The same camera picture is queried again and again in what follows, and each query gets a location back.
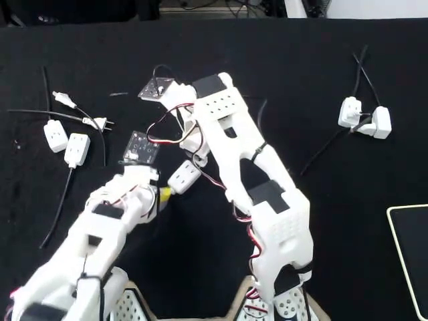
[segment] black fabric surface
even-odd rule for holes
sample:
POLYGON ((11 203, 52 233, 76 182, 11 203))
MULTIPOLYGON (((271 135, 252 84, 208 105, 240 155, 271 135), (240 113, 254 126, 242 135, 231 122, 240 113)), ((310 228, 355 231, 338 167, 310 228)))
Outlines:
MULTIPOLYGON (((426 203, 427 20, 395 21, 164 21, 0 31, 0 107, 45 108, 39 66, 51 89, 69 93, 93 116, 116 123, 102 165, 97 133, 64 121, 66 131, 91 136, 60 229, 46 251, 48 230, 65 183, 62 154, 43 137, 46 117, 0 117, 0 302, 23 284, 61 243, 89 193, 120 167, 132 130, 145 130, 163 108, 136 95, 156 64, 170 65, 186 82, 229 72, 242 94, 269 98, 264 136, 311 202, 314 273, 308 291, 333 320, 416 320, 387 223, 393 205, 426 203), (354 83, 350 48, 368 44, 365 68, 393 133, 386 140, 346 136, 307 172, 308 158, 338 129, 340 105, 354 83), (112 92, 127 96, 109 97, 112 92)), ((374 106, 366 84, 363 110, 374 106)), ((250 104, 251 113, 259 104, 250 104)), ((66 110, 54 104, 56 111, 66 110)), ((156 128, 177 136, 176 122, 156 128)), ((162 148, 165 181, 184 159, 162 148)), ((216 173, 211 161, 207 169, 216 173)), ((244 179, 253 178, 243 171, 244 179)), ((221 191, 206 180, 148 226, 136 229, 118 265, 128 272, 159 317, 224 315, 248 273, 251 243, 221 191)))
POLYGON ((391 220, 422 317, 428 317, 428 208, 391 211, 391 220))

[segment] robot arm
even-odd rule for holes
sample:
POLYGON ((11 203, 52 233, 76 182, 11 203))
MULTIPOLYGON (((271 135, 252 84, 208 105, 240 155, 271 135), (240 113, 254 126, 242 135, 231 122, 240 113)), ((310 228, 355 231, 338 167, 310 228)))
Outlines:
MULTIPOLYGON (((279 296, 311 276, 309 201, 263 139, 229 75, 204 78, 192 86, 157 78, 157 86, 151 80, 140 97, 159 101, 168 110, 193 104, 181 110, 181 116, 185 132, 195 123, 198 126, 181 142, 181 148, 196 152, 199 166, 213 153, 227 200, 251 219, 253 284, 272 308, 279 296), (229 137, 226 130, 232 130, 235 137, 229 137), (239 170, 242 158, 252 160, 270 180, 246 191, 239 170)), ((123 175, 90 195, 60 248, 14 293, 12 321, 34 316, 54 319, 40 318, 41 313, 54 315, 55 320, 105 320, 128 281, 123 270, 111 268, 126 236, 136 224, 148 223, 156 215, 158 202, 150 180, 158 180, 151 167, 125 166, 123 175)))
POLYGON ((250 266, 261 298, 273 302, 276 296, 302 285, 312 273, 309 200, 296 188, 275 150, 263 139, 231 77, 222 73, 192 86, 178 85, 172 79, 158 78, 159 81, 165 84, 159 94, 153 90, 151 80, 140 98, 160 102, 168 110, 193 103, 193 110, 186 109, 182 117, 185 131, 194 123, 198 128, 182 141, 181 148, 195 152, 203 135, 202 148, 196 153, 199 165, 206 164, 211 151, 227 200, 251 217, 250 231, 257 246, 250 266), (227 135, 228 130, 233 130, 233 138, 227 135), (252 160, 270 181, 246 191, 239 169, 242 158, 252 160))
POLYGON ((60 248, 14 293, 12 321, 98 320, 98 306, 106 319, 128 282, 112 268, 126 236, 156 216, 150 180, 158 174, 149 166, 126 166, 91 194, 60 248))

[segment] metal base plate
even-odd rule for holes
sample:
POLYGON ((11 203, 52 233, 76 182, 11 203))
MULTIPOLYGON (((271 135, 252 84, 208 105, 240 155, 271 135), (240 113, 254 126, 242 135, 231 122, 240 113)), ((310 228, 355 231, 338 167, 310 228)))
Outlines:
POLYGON ((132 290, 125 290, 108 321, 149 321, 140 304, 140 300, 132 290))
POLYGON ((173 78, 156 77, 156 81, 158 83, 159 94, 156 90, 156 84, 155 84, 153 78, 151 78, 150 81, 148 82, 148 84, 138 94, 138 97, 143 99, 143 100, 150 100, 152 102, 158 102, 162 98, 163 94, 166 92, 168 87, 172 84, 174 79, 173 78))
MULTIPOLYGON (((261 299, 246 299, 236 321, 270 321, 274 316, 263 312, 268 305, 261 299)), ((290 290, 280 296, 275 302, 275 309, 283 321, 307 321, 308 315, 302 292, 299 289, 290 290)), ((309 307, 311 321, 319 321, 313 309, 309 307)))

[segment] power plug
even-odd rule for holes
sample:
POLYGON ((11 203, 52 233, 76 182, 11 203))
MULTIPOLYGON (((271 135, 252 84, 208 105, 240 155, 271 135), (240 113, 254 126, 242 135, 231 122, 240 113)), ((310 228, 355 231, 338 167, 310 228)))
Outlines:
POLYGON ((359 124, 361 116, 361 101, 355 97, 346 97, 340 107, 338 124, 351 128, 359 124))
POLYGON ((88 153, 90 139, 88 135, 73 133, 68 141, 64 160, 70 168, 82 166, 88 153))
POLYGON ((192 162, 185 160, 169 178, 168 186, 173 194, 183 194, 200 176, 201 172, 192 162))
POLYGON ((60 152, 67 148, 68 137, 59 120, 49 120, 43 130, 47 143, 53 152, 60 152))
POLYGON ((377 107, 372 116, 372 122, 361 126, 357 132, 373 136, 377 139, 385 139, 392 131, 391 117, 386 107, 377 107))
POLYGON ((100 127, 100 129, 101 129, 102 132, 104 132, 104 130, 112 130, 111 128, 108 128, 106 126, 107 124, 114 125, 114 123, 113 122, 109 122, 106 117, 97 117, 97 118, 94 118, 94 122, 92 122, 92 120, 90 120, 90 118, 85 117, 85 118, 83 118, 82 122, 84 124, 87 124, 87 125, 95 128, 95 129, 98 129, 97 126, 94 124, 94 122, 96 122, 96 124, 98 125, 98 127, 100 127))

